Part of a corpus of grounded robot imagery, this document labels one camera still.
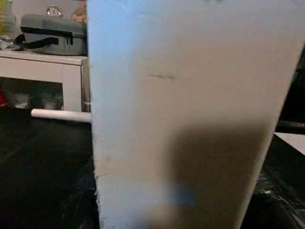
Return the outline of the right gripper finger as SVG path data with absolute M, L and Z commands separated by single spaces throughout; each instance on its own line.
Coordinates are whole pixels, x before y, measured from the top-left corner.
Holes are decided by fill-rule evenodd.
M 261 172 L 247 209 L 247 227 L 303 229 L 305 203 L 295 199 L 267 173 Z

